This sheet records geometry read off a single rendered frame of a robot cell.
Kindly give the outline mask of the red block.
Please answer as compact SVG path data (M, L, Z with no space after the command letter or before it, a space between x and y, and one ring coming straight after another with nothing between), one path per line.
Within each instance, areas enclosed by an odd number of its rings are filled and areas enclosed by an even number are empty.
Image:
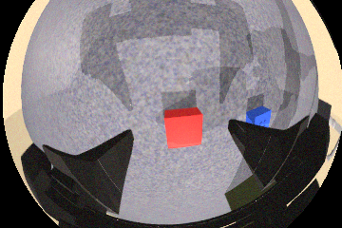
M168 148L201 145L202 114L197 107L164 110Z

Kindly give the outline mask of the blue block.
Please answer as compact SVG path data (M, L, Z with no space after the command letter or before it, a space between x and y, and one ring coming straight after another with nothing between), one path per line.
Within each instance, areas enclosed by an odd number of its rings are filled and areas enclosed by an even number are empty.
M247 123L269 127L271 110L266 107L256 107L247 111Z

